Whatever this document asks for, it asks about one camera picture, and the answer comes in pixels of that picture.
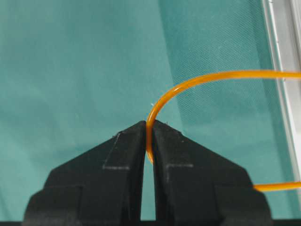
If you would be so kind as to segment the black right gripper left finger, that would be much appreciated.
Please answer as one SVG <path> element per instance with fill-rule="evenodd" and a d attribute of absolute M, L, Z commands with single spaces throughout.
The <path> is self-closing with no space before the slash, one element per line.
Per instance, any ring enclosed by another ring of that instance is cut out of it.
<path fill-rule="evenodd" d="M 140 222 L 145 125 L 140 121 L 51 170 L 24 226 L 135 226 Z"/>

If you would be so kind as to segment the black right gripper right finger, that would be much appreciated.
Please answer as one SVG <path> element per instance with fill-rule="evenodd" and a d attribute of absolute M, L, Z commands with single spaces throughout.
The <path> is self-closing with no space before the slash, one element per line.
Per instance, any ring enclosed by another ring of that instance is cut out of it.
<path fill-rule="evenodd" d="M 169 226 L 271 226 L 263 193 L 247 171 L 156 121 L 156 219 Z"/>

